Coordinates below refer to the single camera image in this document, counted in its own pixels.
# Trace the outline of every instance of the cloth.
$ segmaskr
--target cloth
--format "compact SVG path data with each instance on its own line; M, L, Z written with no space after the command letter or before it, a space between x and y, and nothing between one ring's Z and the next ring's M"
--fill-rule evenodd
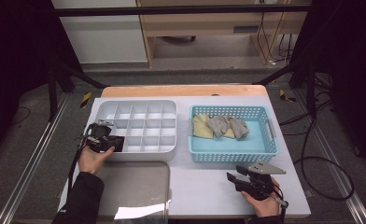
M199 114L192 119L193 133L197 137L213 138L213 131L209 129L206 122L209 120L209 115Z
M236 139L245 137L249 133L246 123L241 119L232 118L230 119L230 124Z
M233 130L232 130L232 124L230 123L230 120L232 119L232 117L226 116L225 119L227 120L227 131L225 134L223 134L223 136L229 137L229 138L235 138L235 134L233 134Z
M212 119L207 120L206 125L217 137L221 137L227 132L228 122L224 116L216 115Z
M282 224L281 216L253 217L247 224Z
M58 211L52 224L96 223L104 186L104 182L96 175L80 172L66 204Z

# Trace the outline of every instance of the yellow cloth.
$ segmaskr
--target yellow cloth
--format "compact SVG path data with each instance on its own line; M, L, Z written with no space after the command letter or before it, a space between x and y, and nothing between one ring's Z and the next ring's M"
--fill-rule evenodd
M192 119L193 134L202 138L213 138L213 131L206 125L206 121L209 120L209 115L199 114Z

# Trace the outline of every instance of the tray compartment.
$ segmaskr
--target tray compartment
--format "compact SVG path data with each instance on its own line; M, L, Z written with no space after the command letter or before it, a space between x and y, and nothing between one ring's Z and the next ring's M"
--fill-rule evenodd
M145 128L143 119L130 119L128 121L127 136L142 136Z
M162 104L156 103L148 105L147 119L161 119L162 118Z
M144 136L159 136L161 128L160 119L147 119L145 122Z
M159 136L145 136L142 139L143 152L159 152L160 137Z
M249 134L239 140L216 136L213 139L205 139L192 135L191 128L189 150L194 161L269 161L279 153L277 139L271 128L272 122L265 107L194 105L190 109L190 122L199 114L207 114L210 118L222 115L242 119L249 129Z
M130 119L145 119L146 118L148 104L138 104L136 102L136 103L132 103L131 107L132 107L132 110L131 110Z
M161 136L175 136L176 135L176 119L162 119L160 123Z
M122 152L140 152L142 146L142 137L125 137Z
M175 136L160 136L160 152L172 150L176 144Z

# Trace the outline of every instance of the cable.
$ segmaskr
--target cable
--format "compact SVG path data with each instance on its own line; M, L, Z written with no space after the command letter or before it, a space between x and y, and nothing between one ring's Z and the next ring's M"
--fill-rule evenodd
M260 0L259 1L260 4L265 4L265 1L264 0ZM264 35L264 39L265 39L265 43L267 44L267 49L268 49L268 53L270 54L270 57L272 59L274 59L273 61L267 61L267 58L265 57L265 54L264 54L264 51L262 50L262 47L260 45L260 31L263 32L263 35ZM258 42L258 45L259 45L259 48L261 50L261 54L262 54L262 57L264 58L264 61L267 62L267 63L270 63L272 65L275 65L275 63L279 62L279 61L282 61L283 59L276 59L273 57L273 54L271 53L271 50L270 50L270 45L268 44L268 39L267 39L267 35L265 34L265 30L264 30L264 12L261 13L261 20L260 20L260 26L259 26L259 30L257 32L257 42Z
M328 91L323 91L323 92L320 92L317 94L316 97L318 97L320 94L329 94ZM325 105L328 105L329 103L331 103L331 100L328 100L324 103L322 103L321 105L317 106L317 111L319 109L321 109L323 106ZM301 114L299 116L296 116L296 117L293 117L292 119L288 119L284 122L281 122L280 123L280 126L282 125L287 125L287 124L290 124L290 123L293 123L295 121L298 121L300 119L303 119L305 118L306 116L310 115L310 113L305 113L305 114ZM291 135L298 135L298 134L305 134L305 138L304 138L304 142L303 142L303 148L302 148L302 155L301 155L301 158L296 160L293 164L297 164L298 162L301 163L301 169L302 169L302 173L303 173L303 178L305 180L305 182L308 184L308 186L313 189L316 193L318 193L319 195L327 198L327 199L330 199L330 200L333 200L333 201L337 201L337 202L340 202L340 201L345 201L347 199L349 199L355 192L355 186L354 186L354 183L352 181L352 178L351 176L346 172L346 170L344 170L344 168L340 165L338 165L336 162L334 161L331 161L331 160L328 160L328 159L325 159L325 158L322 158L322 157L315 157L315 156L309 156L309 157L305 157L304 156L304 152L305 152L305 147L306 147L306 144L307 144L307 141L308 141L308 137L309 137L309 133L313 130L313 128L315 127L315 124L316 124L316 119L312 119L311 120L311 123L310 123L310 126L308 127L307 129L307 132L306 133L297 133L297 134L291 134ZM329 162L331 163L332 165L334 165L335 167L337 167L340 171L342 171L344 173L344 175L348 178L349 180L349 184L351 186L351 190L350 192L344 196L344 197L333 197L333 196L330 196L330 195L327 195L323 192L321 192L319 189L315 188L314 185L312 185L309 180L308 180L308 177L306 175L306 172L305 172L305 169L304 169L304 162L303 161L307 161L307 160L320 160L320 161L326 161L326 162Z
M331 85L329 83L327 83L326 81L324 81L322 78L315 76L315 82L316 82L317 86L319 86L320 88L327 90L327 91L331 90Z
M284 136L295 136L295 135L302 135L302 134L306 134L306 133L284 133Z
M67 178L68 184L67 184L67 195L69 196L71 189L73 187L73 174L75 173L75 169L76 169L76 165L78 162L78 159L80 158L81 155L81 151L82 149L85 147L83 144L84 141L81 142L80 146L77 148L75 157L72 160L72 163L70 164L70 170L69 170L69 175Z
M291 48L291 40L292 40L292 37L293 37L293 35L289 35L289 42L288 42L288 48L287 49L283 49L282 47L282 43L283 43L283 41L284 41L284 39L285 39L285 35L282 35L282 37L281 37L281 40L279 41L279 46L278 46L278 55L280 56L280 57L283 57L283 59L280 59L279 61L282 61L282 60L284 60L285 61L285 64L288 64L288 63L290 63L290 58L291 58L291 54L290 54L290 52L291 51L294 51L294 49L292 49Z
M314 35L312 35L312 38L308 41L308 43L306 44L306 47L303 48L302 52L300 52L298 57L296 57L296 60L294 60L291 64L289 64L287 67L281 69L280 71L270 75L269 77L262 79L261 81L255 82L253 84L261 84L261 85L265 86L268 83L276 80L277 78L282 77L286 73L296 70L297 66L300 66L302 63L307 63L308 60L311 61L311 55L313 53L314 46L316 45L315 43L317 41L319 41L319 39L321 39L321 35L323 35L322 32L326 29L329 22L333 19L334 15L337 13L337 11L341 7L342 3L343 3L343 0L340 0L338 6L331 13L331 15L327 18L327 20L323 24L321 24L321 26L317 30L317 32ZM297 84L298 84L297 80L293 83L290 83L290 85L297 85Z
M274 198L281 205L280 217L281 217L281 223L283 224L285 222L286 209L289 207L289 203L284 200L282 189L279 186L277 186L276 184L274 184L274 187L278 189L278 190L274 189L274 193L276 194L276 197L274 198L271 195L270 195L270 197Z
M15 121L15 122L12 122L10 125L14 125L14 124L18 124L18 123L23 122L23 121L24 121L24 120L26 120L26 119L29 117L29 115L31 114L31 110L30 110L28 107L26 107L26 106L19 106L19 107L18 107L18 109L26 109L26 110L28 111L28 113L26 114L25 118L20 119L20 120Z
M303 173L303 178L305 180L305 182L308 184L308 186L313 189L315 192L317 192L319 195L327 198L327 199L330 199L330 200L333 200L333 201L337 201L337 202L341 202L341 201L345 201L347 199L349 199L355 192L355 186L354 186L354 183L352 181L352 178L351 176L346 172L346 170L344 170L343 167L341 167L340 165L338 165L336 162L334 161L331 161L331 160L328 160L328 159L325 159L325 158L322 158L322 157L315 157L315 156L310 156L310 157L305 157L304 156L304 152L305 152L305 147L306 147L306 143L308 141L308 136L309 136L309 133L311 132L311 130L315 127L315 123L316 123L316 119L313 119L311 121L311 124L310 126L308 127L308 131L307 131L307 135L305 136L304 138L304 143L303 143L303 148L302 148L302 156L299 160L296 160L293 164L297 164L298 162L301 162L301 168L302 168L302 173ZM326 162L329 162L331 163L332 165L336 166L338 169L340 169L345 175L346 177L348 178L349 180L349 184L351 186L351 191L348 193L348 195L344 196L344 197L333 197L333 196L330 196L330 195L327 195L323 192L321 192L319 189L315 188L314 185L312 185L309 180L308 180L308 177L306 176L306 173L305 173L305 169L304 169L304 162L303 161L306 161L306 160L322 160L322 161L326 161Z

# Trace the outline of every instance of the blue plastic basket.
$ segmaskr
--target blue plastic basket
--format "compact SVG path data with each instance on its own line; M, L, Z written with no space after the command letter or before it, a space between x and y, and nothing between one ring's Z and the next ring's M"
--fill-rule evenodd
M249 134L241 138L194 136L192 119L199 114L210 118L231 116L245 121ZM279 145L267 109L263 106L193 105L190 108L189 151L195 162L269 161L279 153Z

